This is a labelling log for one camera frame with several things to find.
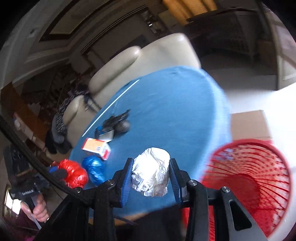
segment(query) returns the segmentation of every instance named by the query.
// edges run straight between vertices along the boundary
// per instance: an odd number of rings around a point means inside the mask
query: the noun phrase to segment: basket rim
[[[275,226],[274,230],[270,233],[269,237],[278,229],[279,225],[282,224],[282,222],[284,221],[284,219],[286,218],[286,215],[287,215],[287,209],[290,207],[290,200],[291,200],[291,196],[292,196],[292,190],[293,190],[293,183],[292,183],[292,178],[291,178],[291,170],[290,170],[290,166],[286,160],[286,158],[283,156],[283,154],[273,145],[267,143],[266,141],[263,141],[263,140],[258,140],[258,139],[241,139],[241,140],[235,140],[235,141],[232,141],[231,143],[228,143],[220,148],[218,148],[212,155],[211,155],[211,159],[213,159],[213,156],[215,156],[217,153],[227,149],[227,148],[232,148],[234,146],[238,146],[238,145],[257,145],[257,146],[260,146],[260,147],[264,147],[272,152],[274,152],[278,158],[280,158],[280,160],[283,162],[283,164],[285,165],[285,168],[288,172],[288,179],[289,179],[289,186],[290,186],[290,189],[289,189],[289,199],[288,199],[288,202],[287,202],[287,208],[285,209],[285,212],[280,220],[280,222]]]

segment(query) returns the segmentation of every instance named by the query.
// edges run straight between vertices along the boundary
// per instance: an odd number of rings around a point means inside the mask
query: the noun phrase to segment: red crumpled ball
[[[70,188],[83,188],[89,181],[86,170],[75,161],[64,159],[58,165],[58,169],[60,168],[66,169],[68,176],[65,178],[65,182]]]

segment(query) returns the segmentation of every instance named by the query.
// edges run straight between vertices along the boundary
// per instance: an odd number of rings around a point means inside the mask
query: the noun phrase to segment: blue tablecloth
[[[70,160],[82,162],[81,147],[95,128],[111,115],[130,109],[131,128],[115,137],[104,163],[105,177],[111,179],[128,157],[136,158],[145,149],[165,149],[179,168],[200,180],[211,153],[231,141],[230,113],[226,97],[217,83],[202,69],[185,66],[163,69],[122,87],[101,109],[72,150]],[[116,215],[145,213],[175,203],[171,184],[164,197],[145,197],[131,189],[127,204]]]

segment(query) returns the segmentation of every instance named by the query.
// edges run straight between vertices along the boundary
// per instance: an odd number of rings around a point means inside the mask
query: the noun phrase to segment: red laundry basket
[[[201,182],[208,188],[228,186],[255,219],[266,237],[282,220],[289,203],[290,172],[272,145],[256,139],[234,141],[211,157]],[[188,224],[189,209],[183,209]],[[215,240],[213,207],[209,207],[210,241]]]

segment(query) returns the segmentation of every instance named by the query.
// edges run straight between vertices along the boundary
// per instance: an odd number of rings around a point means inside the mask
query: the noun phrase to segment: human hand
[[[30,208],[24,203],[20,203],[20,208],[23,212],[28,216],[29,219],[32,219],[32,212]],[[43,195],[40,193],[37,197],[37,206],[33,210],[33,217],[37,219],[39,222],[46,222],[49,218],[49,212],[46,208],[46,202],[44,201]]]

